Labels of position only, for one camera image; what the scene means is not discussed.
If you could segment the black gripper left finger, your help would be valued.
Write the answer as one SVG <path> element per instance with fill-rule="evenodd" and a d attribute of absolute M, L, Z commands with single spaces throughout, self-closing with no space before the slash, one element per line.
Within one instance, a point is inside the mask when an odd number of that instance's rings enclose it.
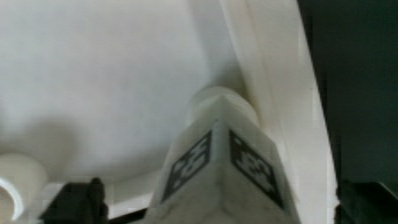
<path fill-rule="evenodd" d="M 69 182 L 41 213 L 43 224 L 108 224 L 105 185 L 99 178 Z"/>

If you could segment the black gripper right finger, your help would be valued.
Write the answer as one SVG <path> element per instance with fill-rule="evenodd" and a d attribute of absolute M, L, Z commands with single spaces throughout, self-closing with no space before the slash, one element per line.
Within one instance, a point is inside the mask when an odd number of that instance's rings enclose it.
<path fill-rule="evenodd" d="M 343 181 L 334 224 L 398 224 L 398 182 Z"/>

